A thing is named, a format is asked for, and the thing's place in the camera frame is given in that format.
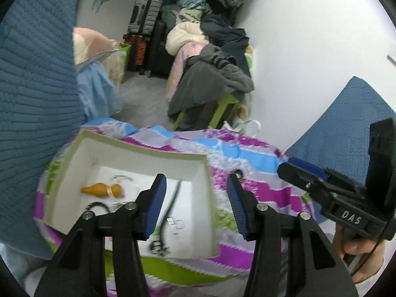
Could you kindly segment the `person's right hand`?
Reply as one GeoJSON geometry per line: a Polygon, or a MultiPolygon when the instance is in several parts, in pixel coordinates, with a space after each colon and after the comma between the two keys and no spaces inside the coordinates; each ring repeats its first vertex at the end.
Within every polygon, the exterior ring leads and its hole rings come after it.
{"type": "Polygon", "coordinates": [[[332,245],[341,259],[344,258],[345,254],[368,256],[372,252],[369,259],[359,269],[352,272],[353,282],[360,284],[374,276],[381,269],[384,262],[386,242],[381,241],[381,243],[377,243],[376,241],[365,238],[344,241],[343,234],[344,228],[337,224],[332,245]]]}

